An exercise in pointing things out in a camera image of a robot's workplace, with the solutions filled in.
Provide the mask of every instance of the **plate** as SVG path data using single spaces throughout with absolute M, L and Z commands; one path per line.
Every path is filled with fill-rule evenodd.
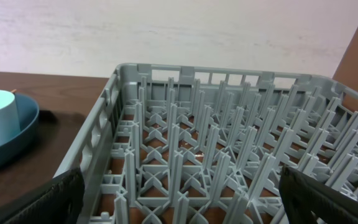
M 0 166 L 20 153 L 33 140 L 38 127 L 40 108 L 29 96 L 15 94 L 21 132 L 0 146 Z

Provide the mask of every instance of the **black object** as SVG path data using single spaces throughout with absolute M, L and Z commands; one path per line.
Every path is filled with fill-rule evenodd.
M 84 191 L 81 170 L 69 170 L 1 207 L 0 223 L 74 224 L 83 206 Z
M 294 168 L 283 166 L 278 185 L 288 221 L 358 223 L 358 202 Z

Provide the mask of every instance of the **table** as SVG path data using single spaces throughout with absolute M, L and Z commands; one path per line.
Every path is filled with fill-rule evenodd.
M 29 150 L 0 168 L 0 206 L 49 181 L 100 95 L 107 78 L 0 72 L 0 90 L 33 97 L 41 112 Z

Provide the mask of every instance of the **gray plastic rack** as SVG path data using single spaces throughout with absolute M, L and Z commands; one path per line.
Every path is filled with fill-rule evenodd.
M 345 96 L 316 75 L 122 64 L 55 175 L 83 171 L 78 223 L 287 223 L 283 164 L 358 201 Z

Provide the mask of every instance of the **blue plate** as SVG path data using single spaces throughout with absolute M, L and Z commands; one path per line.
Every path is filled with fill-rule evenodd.
M 0 146 L 0 166 L 12 159 L 29 145 L 36 134 L 40 108 L 31 97 L 16 93 L 16 106 L 21 132 Z

